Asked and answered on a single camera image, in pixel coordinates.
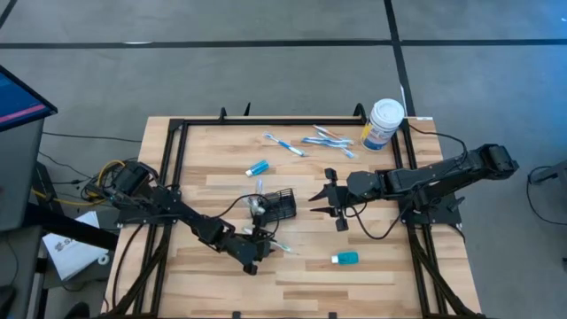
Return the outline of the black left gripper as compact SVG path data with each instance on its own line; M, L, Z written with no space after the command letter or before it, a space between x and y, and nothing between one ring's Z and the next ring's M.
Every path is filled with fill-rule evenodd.
M225 223L226 237L223 240L223 251L243 265L243 271L255 276L258 272L257 262L263 261L272 252L271 243L275 237L270 232L254 225L251 234L236 232L234 225Z

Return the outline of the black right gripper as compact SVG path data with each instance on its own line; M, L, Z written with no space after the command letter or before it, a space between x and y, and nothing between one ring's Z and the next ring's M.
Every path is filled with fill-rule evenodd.
M338 186L337 172L333 168L326 168L324 173L325 177L330 182L324 184L322 190L310 198L309 201L327 198L330 206L312 208L311 212L325 213L330 217L334 217L336 219L335 225L337 231L349 230L348 221L346 219L348 189L346 186Z

